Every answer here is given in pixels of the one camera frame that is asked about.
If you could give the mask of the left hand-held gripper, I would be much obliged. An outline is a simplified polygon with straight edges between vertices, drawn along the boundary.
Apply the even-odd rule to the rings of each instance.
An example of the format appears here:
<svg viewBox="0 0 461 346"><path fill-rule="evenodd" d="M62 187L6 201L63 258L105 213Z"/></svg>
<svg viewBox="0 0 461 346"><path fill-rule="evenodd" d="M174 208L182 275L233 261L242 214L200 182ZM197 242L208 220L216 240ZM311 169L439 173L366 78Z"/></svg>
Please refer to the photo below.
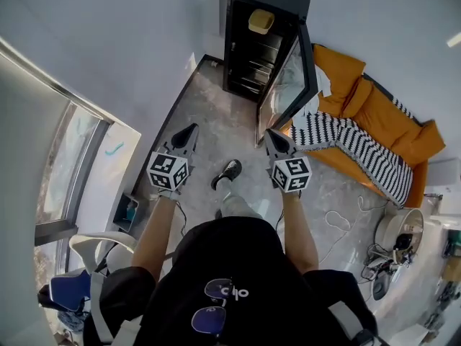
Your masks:
<svg viewBox="0 0 461 346"><path fill-rule="evenodd" d="M192 123L152 152L146 171L159 196L179 199L182 187L194 170L192 154L198 135L199 125Z"/></svg>

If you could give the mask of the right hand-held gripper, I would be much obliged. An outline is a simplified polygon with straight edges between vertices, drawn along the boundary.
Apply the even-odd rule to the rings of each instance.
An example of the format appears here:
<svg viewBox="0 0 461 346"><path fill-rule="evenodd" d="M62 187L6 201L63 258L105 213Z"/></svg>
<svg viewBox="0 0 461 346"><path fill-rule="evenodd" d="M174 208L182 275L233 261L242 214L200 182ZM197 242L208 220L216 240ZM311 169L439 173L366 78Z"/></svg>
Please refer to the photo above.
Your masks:
<svg viewBox="0 0 461 346"><path fill-rule="evenodd" d="M307 155L297 151L295 142L278 130L266 129L264 143L269 157L267 171L273 187L285 193L306 189L312 177Z"/></svg>

